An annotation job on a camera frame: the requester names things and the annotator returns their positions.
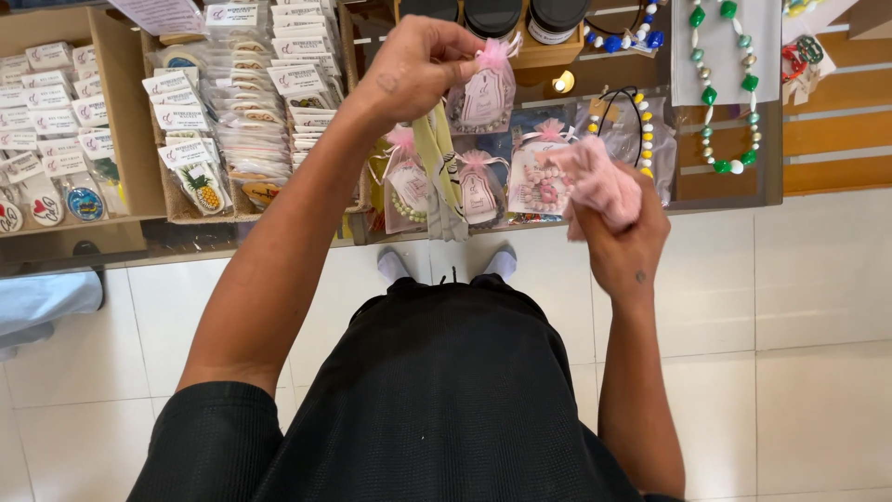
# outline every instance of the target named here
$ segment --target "green beaded necklace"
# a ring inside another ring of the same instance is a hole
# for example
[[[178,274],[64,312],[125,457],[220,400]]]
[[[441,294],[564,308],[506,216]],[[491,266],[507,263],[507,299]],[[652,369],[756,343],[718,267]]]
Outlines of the green beaded necklace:
[[[731,20],[734,31],[736,31],[738,35],[737,46],[747,53],[741,61],[744,65],[744,73],[746,73],[746,75],[740,83],[740,86],[749,92],[749,115],[747,116],[747,122],[749,123],[750,129],[750,148],[741,154],[739,159],[734,159],[730,162],[725,160],[715,160],[713,157],[713,148],[709,146],[709,137],[713,135],[713,128],[709,127],[709,122],[713,118],[713,103],[715,103],[715,98],[718,96],[718,93],[713,89],[712,81],[709,79],[712,70],[703,64],[703,49],[697,47],[699,41],[697,28],[706,18],[706,13],[703,11],[703,8],[700,7],[700,0],[692,0],[692,2],[694,4],[694,11],[690,14],[689,22],[690,26],[693,28],[690,38],[690,43],[693,46],[693,49],[690,53],[690,60],[696,63],[699,77],[703,80],[703,85],[706,86],[700,99],[704,104],[709,106],[709,109],[706,111],[706,120],[703,129],[700,130],[700,136],[703,137],[703,156],[706,158],[706,163],[713,166],[715,172],[733,172],[734,174],[741,174],[745,165],[749,165],[756,161],[756,150],[759,149],[759,140],[762,139],[762,134],[758,132],[759,114],[756,113],[756,86],[759,84],[759,78],[752,74],[752,66],[756,63],[756,57],[753,55],[752,47],[753,38],[743,33],[743,27],[740,26],[740,21],[734,17],[734,14],[737,13],[737,4],[731,0],[723,0],[719,7],[719,14],[721,14],[723,18]]]

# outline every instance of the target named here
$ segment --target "black jar lid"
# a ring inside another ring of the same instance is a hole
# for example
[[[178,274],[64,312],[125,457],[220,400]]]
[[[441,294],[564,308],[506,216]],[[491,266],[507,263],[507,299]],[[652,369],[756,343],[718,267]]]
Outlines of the black jar lid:
[[[458,0],[401,0],[400,17],[406,14],[458,21]]]
[[[542,29],[565,33],[582,22],[589,0],[530,0],[530,14]]]
[[[465,0],[465,24],[477,35],[501,38],[520,20],[522,0]]]

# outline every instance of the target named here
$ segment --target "hand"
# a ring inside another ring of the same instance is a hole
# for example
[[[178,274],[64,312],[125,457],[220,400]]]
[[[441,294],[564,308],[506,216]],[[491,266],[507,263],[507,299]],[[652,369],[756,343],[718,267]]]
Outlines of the hand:
[[[613,235],[593,209],[574,203],[574,210],[589,243],[591,271],[614,306],[652,304],[657,264],[672,225],[654,190],[654,181],[629,165],[616,165],[641,186],[638,221],[625,232]]]
[[[353,95],[390,130],[430,112],[446,90],[470,80],[477,63],[465,58],[484,47],[454,22],[405,16],[387,35]]]

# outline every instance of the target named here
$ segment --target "white sock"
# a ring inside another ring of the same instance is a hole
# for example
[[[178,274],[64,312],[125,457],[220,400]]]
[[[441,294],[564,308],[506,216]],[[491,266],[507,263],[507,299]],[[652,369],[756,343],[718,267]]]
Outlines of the white sock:
[[[411,277],[405,265],[402,264],[400,256],[392,249],[385,251],[378,257],[378,271],[391,284],[402,277]]]
[[[502,280],[507,281],[511,275],[517,271],[517,258],[512,256],[508,251],[499,250],[492,257],[490,266],[486,267],[483,273],[497,273]]]

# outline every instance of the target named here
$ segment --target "green bead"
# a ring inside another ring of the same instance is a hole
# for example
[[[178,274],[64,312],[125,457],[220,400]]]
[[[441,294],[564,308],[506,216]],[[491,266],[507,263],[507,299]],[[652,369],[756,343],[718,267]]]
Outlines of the green bead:
[[[750,73],[746,77],[743,78],[743,82],[740,86],[749,92],[753,92],[756,90],[756,86],[759,85],[759,78],[756,75]]]
[[[690,21],[690,26],[692,26],[694,28],[696,28],[697,26],[700,26],[700,23],[703,22],[705,17],[706,17],[706,13],[698,5],[697,8],[694,9],[694,12],[690,13],[690,18],[688,18],[688,21]]]
[[[718,95],[719,93],[715,92],[715,89],[713,89],[712,86],[707,86],[703,89],[703,95],[700,96],[700,99],[707,105],[712,106],[712,104],[715,103],[715,97]]]
[[[719,9],[719,13],[723,18],[733,19],[734,14],[737,13],[737,4],[731,0],[725,0],[722,2],[722,8]]]
[[[751,163],[756,161],[756,151],[755,150],[747,150],[740,156],[740,162],[743,165],[750,165]]]
[[[728,172],[731,170],[731,163],[728,161],[715,161],[713,169],[715,169],[715,172]]]

